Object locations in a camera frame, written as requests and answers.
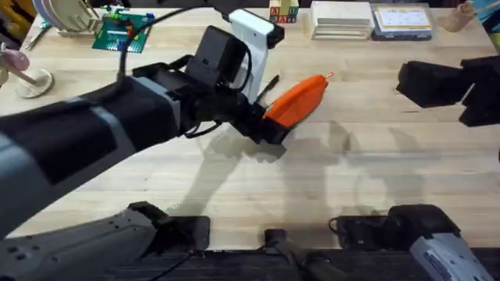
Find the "orange object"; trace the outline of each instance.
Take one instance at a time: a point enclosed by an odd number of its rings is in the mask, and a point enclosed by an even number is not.
[[[328,87],[327,79],[331,76],[333,73],[314,75],[295,85],[269,106],[264,118],[273,119],[287,128],[300,123],[320,105]]]

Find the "wooden block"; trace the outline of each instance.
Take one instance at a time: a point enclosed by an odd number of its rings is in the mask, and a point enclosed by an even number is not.
[[[280,7],[271,7],[270,8],[270,15],[271,16],[278,16],[280,14]]]
[[[288,10],[290,9],[290,6],[290,0],[281,0],[280,16],[288,16]]]
[[[296,23],[297,16],[287,16],[287,23]]]
[[[298,14],[298,7],[297,6],[292,6],[288,9],[289,16],[297,16],[297,14]]]

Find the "black cable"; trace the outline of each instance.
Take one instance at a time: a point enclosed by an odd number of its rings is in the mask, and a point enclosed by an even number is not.
[[[280,76],[279,75],[276,75],[275,77],[273,77],[273,79],[266,85],[266,87],[264,88],[264,90],[262,90],[262,92],[260,92],[260,94],[257,96],[257,99],[255,100],[255,103],[258,104],[260,103],[260,101],[266,96],[267,92],[273,90],[274,86],[276,86],[276,84],[280,82]]]
[[[247,87],[247,83],[250,80],[250,76],[252,75],[252,67],[253,67],[253,65],[252,65],[252,52],[250,52],[250,49],[248,48],[248,46],[246,44],[245,44],[245,52],[247,53],[247,56],[248,56],[247,75],[245,77],[245,80],[243,81],[243,84],[240,87],[233,89],[236,92],[241,92],[245,89],[245,87]]]
[[[190,133],[190,134],[185,134],[184,136],[186,138],[200,137],[200,136],[206,135],[207,133],[213,132],[215,129],[219,128],[220,125],[222,125],[222,123],[216,121],[216,124],[211,126],[210,128],[208,128],[207,130],[203,130],[201,132],[194,132],[194,133]]]
[[[175,265],[172,265],[169,269],[167,269],[166,271],[158,274],[157,276],[151,278],[150,280],[148,281],[156,281],[162,277],[164,277],[165,275],[171,273],[172,271],[174,271],[176,268],[178,268],[179,266],[183,265],[186,261],[188,261],[192,256],[195,255],[195,251],[192,251],[190,254],[188,254],[186,257],[182,258],[180,261],[178,261]]]
[[[132,40],[138,34],[140,34],[140,32],[146,30],[149,27],[152,27],[153,25],[155,25],[155,24],[157,24],[159,22],[162,22],[163,20],[166,20],[166,19],[168,19],[168,18],[170,18],[172,16],[175,16],[175,15],[178,15],[180,13],[187,12],[187,11],[192,10],[192,9],[206,8],[206,7],[210,7],[210,6],[211,5],[209,5],[207,2],[203,2],[200,5],[193,5],[193,6],[189,6],[189,7],[186,7],[186,8],[177,9],[177,10],[169,12],[169,13],[163,15],[163,16],[160,16],[159,18],[153,20],[152,22],[146,23],[145,25],[143,25],[143,26],[141,26],[141,27],[139,27],[137,29],[132,30],[132,34],[125,41],[123,49],[122,49],[122,51],[120,53],[120,66],[118,68],[118,81],[122,80],[125,77],[125,71],[126,71],[125,68],[126,68],[126,64],[127,64],[128,47],[130,46],[130,43],[132,43]]]
[[[328,221],[328,228],[331,230],[331,232],[333,232],[335,235],[337,236],[340,236],[340,233],[338,232],[338,230],[336,230],[333,226],[332,226],[332,223],[336,222],[338,219],[338,217],[336,218],[332,218]]]

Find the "wooden tabletop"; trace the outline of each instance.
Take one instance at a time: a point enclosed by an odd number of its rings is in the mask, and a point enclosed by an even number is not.
[[[157,16],[167,11],[137,9]],[[258,247],[263,230],[273,227],[287,229],[303,246],[332,247],[331,217],[430,203],[443,208],[473,246],[499,246],[500,126],[467,128],[457,122],[462,106],[421,109],[395,90],[399,68],[409,60],[458,66],[461,59],[495,55],[479,22],[454,34],[435,25],[428,42],[311,41],[307,12],[301,10],[298,24],[285,25],[285,40],[270,51],[263,83],[276,74],[281,81],[266,101],[313,74],[335,75],[321,106],[284,142],[283,155],[229,126],[196,140],[178,138],[103,173],[14,235],[100,219],[131,202],[150,201],[171,215],[209,216],[214,249]],[[448,12],[432,11],[435,18]],[[160,23],[145,51],[129,55],[128,69],[194,53],[209,24],[230,29],[210,9]],[[35,24],[30,33],[37,29]],[[51,30],[29,56],[32,68],[54,74],[54,89],[23,100],[14,95],[11,77],[0,93],[0,113],[113,82],[118,52],[93,50],[92,42]]]

